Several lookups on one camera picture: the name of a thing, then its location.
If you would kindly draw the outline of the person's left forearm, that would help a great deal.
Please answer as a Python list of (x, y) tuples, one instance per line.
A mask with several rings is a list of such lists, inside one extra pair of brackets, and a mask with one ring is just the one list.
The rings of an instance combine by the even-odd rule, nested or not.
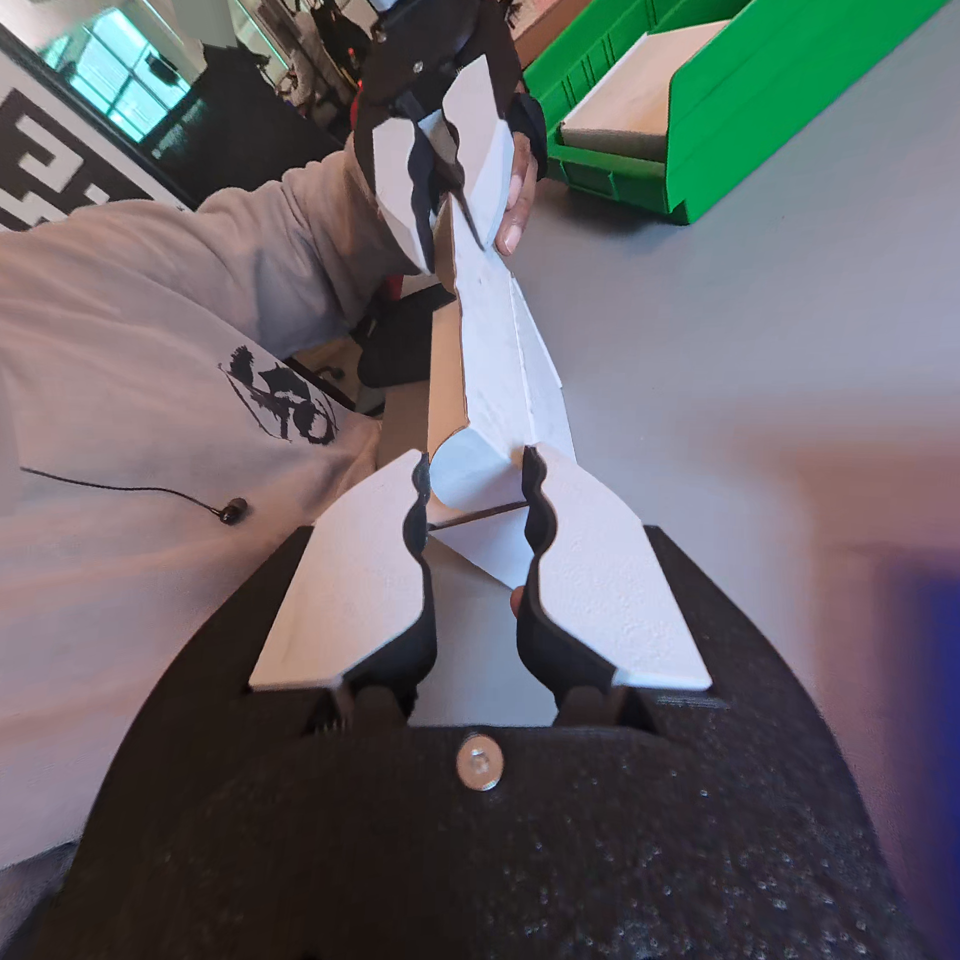
[(415, 274), (353, 136), (280, 180), (213, 194), (190, 223), (206, 249), (188, 255), (200, 301), (278, 359), (349, 332), (387, 282)]

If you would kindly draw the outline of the person's left hand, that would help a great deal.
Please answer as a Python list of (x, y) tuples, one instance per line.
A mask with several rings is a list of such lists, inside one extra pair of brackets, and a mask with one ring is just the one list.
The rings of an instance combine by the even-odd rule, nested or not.
[(506, 207), (495, 235), (494, 244), (503, 258), (516, 251), (529, 222), (537, 191), (539, 165), (529, 137), (512, 135), (513, 157)]

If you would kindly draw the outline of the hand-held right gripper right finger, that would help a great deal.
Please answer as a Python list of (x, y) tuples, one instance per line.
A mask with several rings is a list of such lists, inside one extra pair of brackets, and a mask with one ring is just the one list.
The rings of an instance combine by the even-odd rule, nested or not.
[(522, 665), (560, 706), (571, 690), (701, 695), (713, 678), (640, 518), (551, 445), (528, 445), (531, 560), (516, 615)]

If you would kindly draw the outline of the person's grey sweatshirt torso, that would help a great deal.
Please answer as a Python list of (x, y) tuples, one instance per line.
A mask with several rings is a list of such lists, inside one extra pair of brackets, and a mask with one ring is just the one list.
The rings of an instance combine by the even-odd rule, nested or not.
[(21, 475), (2, 516), (2, 867), (79, 835), (200, 626), (374, 467), (378, 427), (201, 302), (193, 214), (149, 202), (2, 242)]

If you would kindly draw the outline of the white cardboard box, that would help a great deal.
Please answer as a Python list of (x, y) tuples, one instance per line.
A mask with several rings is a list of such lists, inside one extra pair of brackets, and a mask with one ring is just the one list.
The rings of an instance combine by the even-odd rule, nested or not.
[(453, 300), (433, 315), (428, 518), (442, 544), (513, 591), (533, 560), (525, 449), (546, 443), (577, 458), (562, 382), (519, 282), (476, 243), (453, 198), (435, 240), (438, 279)]

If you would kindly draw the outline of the green plastic bin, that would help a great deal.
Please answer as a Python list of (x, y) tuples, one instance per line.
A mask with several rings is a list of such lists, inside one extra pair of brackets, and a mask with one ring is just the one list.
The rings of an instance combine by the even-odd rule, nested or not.
[[(689, 225), (769, 159), (944, 1), (590, 2), (525, 70), (547, 177)], [(569, 145), (561, 124), (640, 40), (726, 21), (668, 86), (665, 158)]]

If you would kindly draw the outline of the black and white marker board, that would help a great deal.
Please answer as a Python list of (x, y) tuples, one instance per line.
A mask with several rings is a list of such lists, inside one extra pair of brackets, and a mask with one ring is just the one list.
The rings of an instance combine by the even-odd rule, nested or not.
[(130, 138), (2, 27), (2, 233), (134, 199), (196, 207)]

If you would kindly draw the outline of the window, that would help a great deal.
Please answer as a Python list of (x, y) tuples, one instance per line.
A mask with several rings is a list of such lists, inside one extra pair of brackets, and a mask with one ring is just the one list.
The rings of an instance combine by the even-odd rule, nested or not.
[(173, 114), (191, 88), (122, 6), (109, 6), (37, 50), (46, 66), (133, 143)]

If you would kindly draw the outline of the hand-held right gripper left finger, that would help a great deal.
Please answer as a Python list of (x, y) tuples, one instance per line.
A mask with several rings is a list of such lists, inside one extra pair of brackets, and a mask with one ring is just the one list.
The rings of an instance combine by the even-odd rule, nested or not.
[(381, 687), (413, 706), (436, 663), (426, 453), (411, 449), (315, 522), (254, 666), (251, 691)]

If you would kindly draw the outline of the blue plastic bin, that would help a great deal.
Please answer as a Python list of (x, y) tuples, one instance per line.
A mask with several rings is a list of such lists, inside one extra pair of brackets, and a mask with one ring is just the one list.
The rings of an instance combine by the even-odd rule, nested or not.
[(884, 569), (885, 706), (910, 898), (958, 909), (958, 564), (901, 553)]

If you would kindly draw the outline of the black cabinet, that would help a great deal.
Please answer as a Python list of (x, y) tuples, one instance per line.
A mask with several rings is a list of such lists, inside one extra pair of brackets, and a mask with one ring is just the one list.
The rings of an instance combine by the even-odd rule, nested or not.
[(261, 75), (243, 45), (204, 44), (205, 68), (140, 146), (193, 204), (218, 190), (252, 191), (343, 148)]

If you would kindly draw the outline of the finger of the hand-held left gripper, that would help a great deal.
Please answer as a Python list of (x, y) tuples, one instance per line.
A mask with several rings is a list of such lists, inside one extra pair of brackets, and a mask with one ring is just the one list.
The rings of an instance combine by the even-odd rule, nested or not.
[(500, 114), (486, 54), (463, 66), (441, 102), (454, 141), (454, 194), (482, 250), (493, 246), (509, 197), (514, 138)]
[(389, 118), (373, 131), (375, 196), (393, 238), (414, 268), (435, 273), (435, 152), (408, 118)]

